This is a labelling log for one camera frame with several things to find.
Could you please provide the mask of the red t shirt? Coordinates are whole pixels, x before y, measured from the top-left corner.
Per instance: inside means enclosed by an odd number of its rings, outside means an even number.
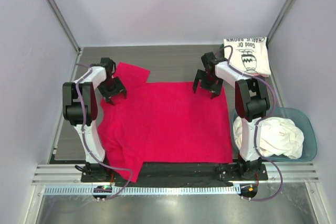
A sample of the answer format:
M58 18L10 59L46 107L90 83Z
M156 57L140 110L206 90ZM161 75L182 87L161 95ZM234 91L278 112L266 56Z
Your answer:
M145 162L230 163L233 160L226 94L191 82L149 83L150 72L119 63L127 94L101 101L98 134L111 166L137 181Z

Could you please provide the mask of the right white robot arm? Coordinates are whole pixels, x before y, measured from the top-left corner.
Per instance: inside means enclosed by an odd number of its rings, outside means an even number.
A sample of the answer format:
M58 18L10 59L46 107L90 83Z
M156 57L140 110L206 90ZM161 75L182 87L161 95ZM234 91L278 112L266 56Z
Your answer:
M215 98L220 95L224 81L235 89L235 110L242 122L236 171L241 179L253 179L262 165L259 125L270 109L266 82L262 76L241 72L226 59L217 59L213 52L202 55L201 61L204 69L197 70L194 92L201 87Z

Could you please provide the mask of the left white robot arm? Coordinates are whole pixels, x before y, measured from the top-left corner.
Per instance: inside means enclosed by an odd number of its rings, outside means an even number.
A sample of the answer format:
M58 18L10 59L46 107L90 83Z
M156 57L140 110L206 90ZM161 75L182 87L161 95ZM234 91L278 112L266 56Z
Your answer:
M86 67L87 71L77 80L62 85L62 113L64 119L69 121L78 133L85 150L84 172L89 173L90 165L97 164L93 174L102 182L111 177L112 170L132 173L128 168L113 167L106 163L106 151L101 144L96 124L96 90L101 93L104 101L111 105L114 105L112 97L127 97L126 87L120 78L114 76L116 63L110 58L101 58L98 64L78 65Z

